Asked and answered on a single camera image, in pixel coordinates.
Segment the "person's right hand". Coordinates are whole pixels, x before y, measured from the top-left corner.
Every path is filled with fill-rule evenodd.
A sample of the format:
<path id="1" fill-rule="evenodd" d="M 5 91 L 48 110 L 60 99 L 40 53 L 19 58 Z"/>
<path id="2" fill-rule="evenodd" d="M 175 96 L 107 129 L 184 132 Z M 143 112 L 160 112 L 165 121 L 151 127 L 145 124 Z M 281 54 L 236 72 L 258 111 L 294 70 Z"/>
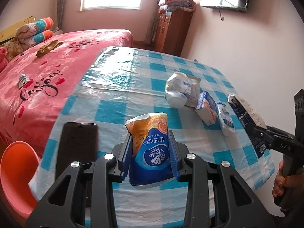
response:
<path id="1" fill-rule="evenodd" d="M 303 170 L 301 174 L 296 174 L 289 177 L 283 175 L 283 160 L 278 165 L 278 172 L 274 180 L 272 195 L 274 198 L 282 196 L 286 188 L 295 188 L 303 190 Z"/>

